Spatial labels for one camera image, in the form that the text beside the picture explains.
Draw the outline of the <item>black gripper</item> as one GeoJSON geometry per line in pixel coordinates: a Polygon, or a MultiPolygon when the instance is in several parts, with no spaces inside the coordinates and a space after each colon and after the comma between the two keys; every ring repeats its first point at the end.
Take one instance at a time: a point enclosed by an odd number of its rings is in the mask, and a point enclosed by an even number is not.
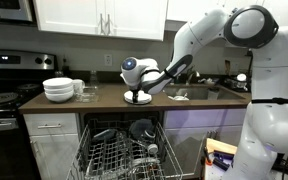
{"type": "MultiPolygon", "coordinates": [[[[132,92],[132,98],[137,98],[138,97],[138,94],[139,94],[139,89],[136,89],[136,90],[131,90],[131,92],[132,92]]],[[[133,99],[133,102],[134,103],[137,103],[138,102],[138,100],[137,99],[133,99]]]]}

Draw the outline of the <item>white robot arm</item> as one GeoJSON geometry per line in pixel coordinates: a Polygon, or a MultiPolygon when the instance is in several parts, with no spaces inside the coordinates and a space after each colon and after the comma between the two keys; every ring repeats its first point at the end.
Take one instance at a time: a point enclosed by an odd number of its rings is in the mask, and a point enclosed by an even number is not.
{"type": "Polygon", "coordinates": [[[241,138],[222,180],[265,180],[279,153],[288,153],[288,26],[280,26],[260,5],[228,12],[222,7],[183,25],[175,35],[170,64],[160,70],[151,58],[128,57],[121,77],[136,101],[140,90],[159,93],[211,41],[223,38],[252,51],[252,100],[241,138]]]}

